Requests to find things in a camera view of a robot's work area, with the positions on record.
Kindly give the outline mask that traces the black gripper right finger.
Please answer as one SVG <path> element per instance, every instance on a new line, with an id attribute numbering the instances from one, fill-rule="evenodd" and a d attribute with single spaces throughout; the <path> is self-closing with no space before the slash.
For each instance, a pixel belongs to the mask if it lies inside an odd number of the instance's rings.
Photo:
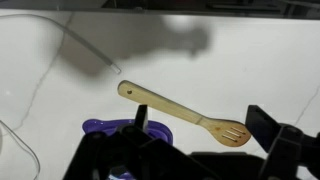
<path id="1" fill-rule="evenodd" d="M 245 126 L 266 153 L 275 153 L 281 148 L 278 139 L 281 125 L 258 105 L 249 105 Z"/>

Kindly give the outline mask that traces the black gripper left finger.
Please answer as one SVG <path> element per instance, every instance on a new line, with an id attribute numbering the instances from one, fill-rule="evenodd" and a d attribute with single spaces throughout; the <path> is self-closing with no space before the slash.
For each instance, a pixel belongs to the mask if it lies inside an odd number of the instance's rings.
<path id="1" fill-rule="evenodd" d="M 138 107 L 134 125 L 139 129 L 145 131 L 148 125 L 148 106 L 140 105 Z"/>

